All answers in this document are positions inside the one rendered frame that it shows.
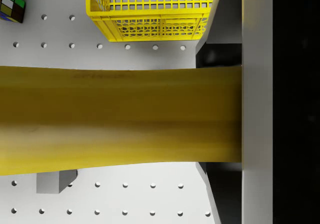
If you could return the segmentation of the yellow basket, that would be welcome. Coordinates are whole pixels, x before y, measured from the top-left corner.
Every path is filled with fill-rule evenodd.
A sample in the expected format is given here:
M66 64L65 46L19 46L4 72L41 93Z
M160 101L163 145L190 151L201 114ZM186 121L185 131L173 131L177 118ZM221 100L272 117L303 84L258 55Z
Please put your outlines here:
M110 42L199 40L219 0L85 0Z

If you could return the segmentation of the grey cube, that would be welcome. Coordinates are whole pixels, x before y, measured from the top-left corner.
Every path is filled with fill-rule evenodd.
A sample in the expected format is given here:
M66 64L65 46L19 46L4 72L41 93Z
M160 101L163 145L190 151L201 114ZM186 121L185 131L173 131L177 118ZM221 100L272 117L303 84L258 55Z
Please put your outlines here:
M59 194L78 176L77 170L64 170L36 174L37 194Z

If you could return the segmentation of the puzzle cube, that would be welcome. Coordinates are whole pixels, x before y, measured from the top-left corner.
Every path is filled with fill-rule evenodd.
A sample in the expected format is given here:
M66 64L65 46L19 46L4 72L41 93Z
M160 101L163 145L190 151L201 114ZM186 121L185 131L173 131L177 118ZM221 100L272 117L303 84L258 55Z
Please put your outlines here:
M23 23L25 9L24 0L0 0L0 20Z

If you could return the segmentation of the banana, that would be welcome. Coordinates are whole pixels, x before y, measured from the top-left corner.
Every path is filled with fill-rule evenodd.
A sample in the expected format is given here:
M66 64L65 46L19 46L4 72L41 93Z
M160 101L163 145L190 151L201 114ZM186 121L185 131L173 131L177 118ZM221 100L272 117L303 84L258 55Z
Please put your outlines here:
M242 160L240 67L0 67L0 175Z

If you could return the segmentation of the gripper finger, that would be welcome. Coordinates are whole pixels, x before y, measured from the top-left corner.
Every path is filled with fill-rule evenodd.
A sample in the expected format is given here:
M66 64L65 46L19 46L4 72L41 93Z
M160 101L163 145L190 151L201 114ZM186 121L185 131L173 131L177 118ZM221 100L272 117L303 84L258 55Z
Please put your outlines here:
M196 45L196 67L240 66L242 0L213 0L206 31Z
M214 224L242 224L242 164L196 162L206 186Z

